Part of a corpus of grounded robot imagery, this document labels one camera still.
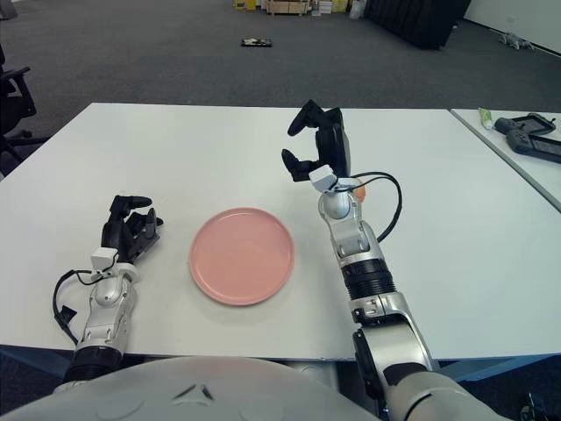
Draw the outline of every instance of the white wall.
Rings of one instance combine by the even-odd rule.
[[[561,0],[472,0],[465,18],[561,53]]]

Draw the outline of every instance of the gray carpet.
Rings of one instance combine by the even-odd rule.
[[[20,128],[38,136],[58,131],[91,102],[297,107],[314,98],[326,107],[561,111],[559,58],[517,52],[465,21],[443,51],[423,51],[343,14],[269,17],[234,11],[228,0],[15,5],[19,17],[0,24],[6,67],[32,68],[27,81],[38,115]],[[242,48],[244,37],[270,38],[273,48]],[[510,417],[530,390],[558,413],[560,362],[468,387]],[[7,357],[0,365],[0,413],[57,383]]]

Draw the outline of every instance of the white table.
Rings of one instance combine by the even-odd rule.
[[[472,132],[493,149],[508,165],[524,177],[547,200],[561,211],[561,165],[556,162],[539,160],[537,158],[514,152],[507,143],[504,134],[496,130],[487,130],[481,125],[477,110],[452,110]],[[491,111],[493,120],[499,117],[516,118],[528,115],[529,111]],[[556,118],[557,129],[545,134],[545,138],[561,141],[561,114],[540,112],[548,119]]]
[[[281,149],[316,157],[314,134],[286,135],[294,109],[93,103],[0,182],[0,343],[72,349],[51,295],[69,268],[88,268],[114,195],[153,199],[161,240],[137,267],[129,353],[350,360],[355,325],[317,214],[318,194],[293,183]],[[558,353],[561,213],[448,111],[344,110],[352,168],[400,181],[403,213],[382,243],[396,285],[437,359]],[[396,194],[369,185],[376,232]],[[228,208],[272,212],[295,241],[295,270],[247,308],[207,298],[187,255],[195,233]],[[86,317],[88,289],[61,294]]]

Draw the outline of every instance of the black chair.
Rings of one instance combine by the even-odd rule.
[[[10,137],[4,136],[18,125],[19,120],[37,113],[32,95],[24,81],[24,73],[30,69],[21,68],[19,70],[4,71],[3,65],[5,62],[4,50],[0,46],[0,128],[2,129],[0,156],[2,153],[7,152],[19,164],[24,158],[14,147],[45,143],[49,138],[33,138],[32,133],[26,130],[22,130]]]

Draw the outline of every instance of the wire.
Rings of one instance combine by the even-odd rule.
[[[105,272],[106,270],[113,268],[114,265],[115,265],[115,257],[113,258],[113,264],[108,268],[104,269],[102,272]],[[69,270],[63,276],[60,277],[60,279],[56,282],[56,286],[54,287],[54,292],[53,292],[54,320],[56,320],[56,323],[58,323],[62,331],[65,332],[68,335],[68,337],[74,342],[74,345],[78,345],[78,339],[70,330],[69,323],[72,317],[76,314],[76,312],[72,309],[69,309],[66,305],[63,305],[62,310],[59,310],[56,304],[57,295],[59,294],[59,289],[62,283],[64,283],[64,281],[67,281],[74,275],[76,275],[78,281],[80,281],[80,283],[85,286],[94,285],[95,283],[98,283],[101,280],[105,279],[105,276],[103,276],[103,274],[99,274],[100,277],[98,279],[95,279],[92,282],[85,282],[80,276],[80,274],[91,274],[91,273],[92,273],[91,270],[76,270],[76,269]]]
[[[362,184],[359,184],[358,186],[352,187],[352,188],[348,189],[347,191],[355,190],[355,189],[358,189],[359,187],[366,186],[368,183],[374,182],[376,180],[384,180],[384,179],[392,182],[394,184],[395,188],[397,189],[397,207],[395,208],[394,217],[392,218],[392,220],[389,223],[389,225],[387,226],[387,228],[377,238],[378,242],[381,243],[384,240],[384,238],[387,237],[390,234],[390,232],[397,225],[397,221],[398,221],[398,219],[400,218],[400,215],[401,215],[401,208],[403,206],[403,195],[401,193],[401,186],[398,183],[398,181],[394,178],[393,175],[388,174],[388,173],[383,173],[383,172],[380,172],[380,171],[368,171],[368,172],[365,172],[365,173],[359,173],[359,174],[351,175],[351,178],[365,177],[365,176],[368,176],[368,175],[378,175],[378,176],[376,176],[374,178],[371,178],[367,182],[363,182]]]

